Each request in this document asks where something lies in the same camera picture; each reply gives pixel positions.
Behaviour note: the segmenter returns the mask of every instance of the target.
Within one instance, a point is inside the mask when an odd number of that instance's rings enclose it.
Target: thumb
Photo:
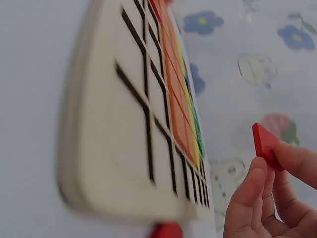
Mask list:
[[[317,189],[317,153],[280,141],[274,148],[277,160],[288,172]]]

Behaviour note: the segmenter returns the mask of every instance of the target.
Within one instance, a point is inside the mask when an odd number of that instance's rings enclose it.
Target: wooden puzzle board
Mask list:
[[[143,0],[97,0],[90,9],[59,167],[72,207],[146,221],[211,215],[196,110],[164,18]]]

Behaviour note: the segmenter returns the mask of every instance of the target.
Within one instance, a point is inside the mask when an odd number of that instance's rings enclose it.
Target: green leaf print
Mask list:
[[[306,30],[308,30],[310,33],[317,35],[317,31],[315,30],[315,28],[309,24],[308,22],[303,22],[303,26],[306,28]]]
[[[292,121],[289,127],[282,131],[282,140],[289,144],[295,143],[296,145],[300,145],[296,133],[296,124]]]
[[[288,14],[287,16],[289,19],[297,19],[297,18],[302,18],[302,16],[299,13],[291,13]]]

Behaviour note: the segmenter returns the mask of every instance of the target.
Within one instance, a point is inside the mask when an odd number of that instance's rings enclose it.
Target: orange puzzle piece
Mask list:
[[[158,225],[149,238],[183,238],[183,230],[177,223]]]
[[[252,126],[252,132],[256,155],[264,158],[271,167],[283,171],[284,168],[278,162],[273,151],[278,139],[259,123]]]

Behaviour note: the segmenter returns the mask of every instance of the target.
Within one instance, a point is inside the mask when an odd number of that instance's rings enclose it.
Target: flower print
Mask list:
[[[224,20],[222,17],[216,16],[213,11],[203,11],[186,16],[184,23],[185,32],[211,35],[215,27],[221,27],[224,24]]]

